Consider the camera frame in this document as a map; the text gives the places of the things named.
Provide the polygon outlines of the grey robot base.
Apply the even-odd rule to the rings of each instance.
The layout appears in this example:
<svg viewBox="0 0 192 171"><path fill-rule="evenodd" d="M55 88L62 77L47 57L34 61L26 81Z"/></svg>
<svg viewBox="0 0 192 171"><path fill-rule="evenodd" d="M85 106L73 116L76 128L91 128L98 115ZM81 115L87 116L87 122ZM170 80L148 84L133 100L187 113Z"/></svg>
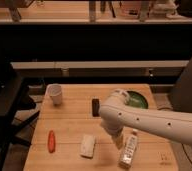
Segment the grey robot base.
<svg viewBox="0 0 192 171"><path fill-rule="evenodd" d="M175 111L192 113L192 57L169 94Z"/></svg>

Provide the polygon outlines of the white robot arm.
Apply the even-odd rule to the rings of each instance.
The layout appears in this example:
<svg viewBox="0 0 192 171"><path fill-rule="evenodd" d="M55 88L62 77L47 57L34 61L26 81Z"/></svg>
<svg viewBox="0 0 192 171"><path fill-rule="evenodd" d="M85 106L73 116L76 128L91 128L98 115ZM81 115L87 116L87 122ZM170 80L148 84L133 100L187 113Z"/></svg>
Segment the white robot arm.
<svg viewBox="0 0 192 171"><path fill-rule="evenodd" d="M192 113L136 108L128 105L130 99L126 90L115 89L100 105L98 113L110 136L131 127L192 146Z"/></svg>

